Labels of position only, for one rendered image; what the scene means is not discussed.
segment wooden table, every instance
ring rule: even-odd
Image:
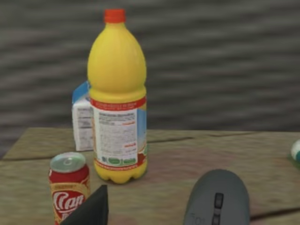
[[[288,154],[300,133],[149,130],[149,169],[126,185],[108,183],[109,225],[181,225],[195,181],[224,168],[245,182],[251,225],[297,225],[300,212],[266,218],[300,207],[300,171]],[[53,224],[48,184],[50,159],[74,151],[71,129],[29,128],[0,160],[0,224]],[[91,171],[92,191],[102,181]]]

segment gray background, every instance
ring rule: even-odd
[[[115,7],[147,59],[149,128],[300,130],[299,0],[1,0],[0,152],[27,127],[71,127]]]

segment juice bottle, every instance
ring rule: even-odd
[[[123,9],[105,11],[105,28],[88,60],[94,166],[102,179],[118,184],[147,168],[146,62],[125,20]]]

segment red bottle cap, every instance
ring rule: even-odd
[[[105,23],[124,23],[126,21],[124,9],[106,9],[104,12]]]

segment red can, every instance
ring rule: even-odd
[[[50,161],[49,182],[55,225],[90,196],[90,171],[85,157],[77,152],[55,156]]]

